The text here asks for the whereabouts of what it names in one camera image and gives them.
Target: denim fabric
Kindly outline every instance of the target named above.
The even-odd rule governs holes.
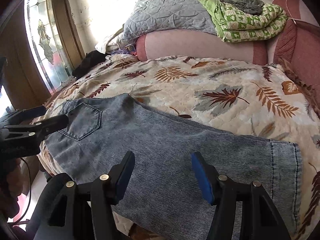
[[[234,135],[157,111],[128,94],[67,101],[60,113],[70,124],[45,144],[76,183],[108,173],[128,150],[134,152],[126,194],[113,210],[138,225],[169,239],[206,239],[215,207],[202,198],[191,167],[191,153],[199,151],[234,181],[259,180],[289,232],[296,231],[302,174],[297,144]],[[239,238],[240,205],[236,214],[233,239]]]

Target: folded blanket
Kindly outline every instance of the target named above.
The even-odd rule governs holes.
[[[264,4],[260,16],[246,14],[220,0],[199,0],[212,17],[222,41],[260,41],[279,34],[287,21],[285,11],[276,4]]]
[[[202,198],[191,167],[191,153],[199,151],[234,181],[262,182],[289,232],[296,229],[302,179],[296,143],[234,135],[158,111],[128,94],[66,101],[60,113],[69,125],[45,143],[77,183],[93,181],[128,150],[134,152],[126,194],[113,210],[143,228],[169,239],[206,239],[215,208]],[[233,239],[240,234],[241,205],[236,214]]]
[[[198,0],[138,0],[124,24],[123,40],[169,29],[216,34],[210,14]]]

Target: black cloth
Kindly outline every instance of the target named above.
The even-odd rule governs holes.
[[[87,53],[81,64],[72,72],[72,75],[77,79],[83,77],[92,67],[101,62],[104,62],[107,55],[109,54],[103,54],[97,50],[93,50]]]
[[[230,3],[239,10],[252,15],[262,14],[264,2],[261,0],[220,0],[221,2]]]

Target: bedspread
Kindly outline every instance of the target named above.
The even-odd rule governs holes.
[[[139,62],[132,55],[113,55],[110,59],[111,64],[97,65],[49,102],[46,115],[35,122],[57,115],[66,100],[128,93],[161,111],[235,134],[298,143],[303,176],[292,238],[308,237],[320,217],[320,121],[281,65],[185,56],[147,62]],[[39,159],[49,172],[63,172],[44,143]],[[121,221],[118,226],[128,233],[132,222]]]

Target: gray cloth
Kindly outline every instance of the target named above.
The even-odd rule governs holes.
[[[215,207],[201,196],[191,167],[199,151],[208,164],[234,181],[259,180],[291,234],[299,221],[302,159],[297,144],[234,135],[166,114],[128,94],[81,98],[63,104],[67,128],[45,145],[77,183],[108,173],[128,150],[136,157],[118,214],[168,239],[205,240]],[[233,239],[239,237],[237,207]]]
[[[124,24],[123,39],[169,29],[215,34],[211,16],[198,0],[138,0]]]
[[[231,3],[239,10],[252,15],[261,15],[264,2],[261,0],[220,0],[221,2]]]

